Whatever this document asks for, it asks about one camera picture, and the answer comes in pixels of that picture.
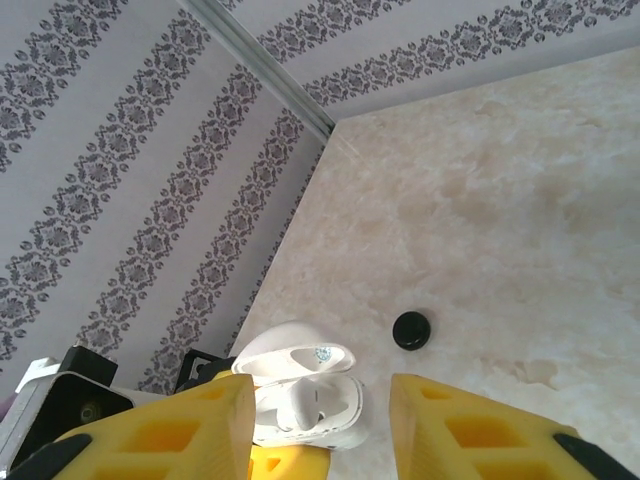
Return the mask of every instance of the beige marble tabletop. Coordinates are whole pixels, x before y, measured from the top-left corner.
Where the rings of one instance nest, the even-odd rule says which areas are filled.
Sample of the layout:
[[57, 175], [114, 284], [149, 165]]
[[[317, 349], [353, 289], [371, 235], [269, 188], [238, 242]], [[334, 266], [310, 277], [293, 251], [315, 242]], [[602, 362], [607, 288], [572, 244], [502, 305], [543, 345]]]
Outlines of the beige marble tabletop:
[[[417, 352], [391, 328], [429, 316]], [[640, 48], [344, 120], [233, 352], [332, 327], [373, 391], [332, 479], [397, 478], [392, 373], [578, 429], [640, 474]]]

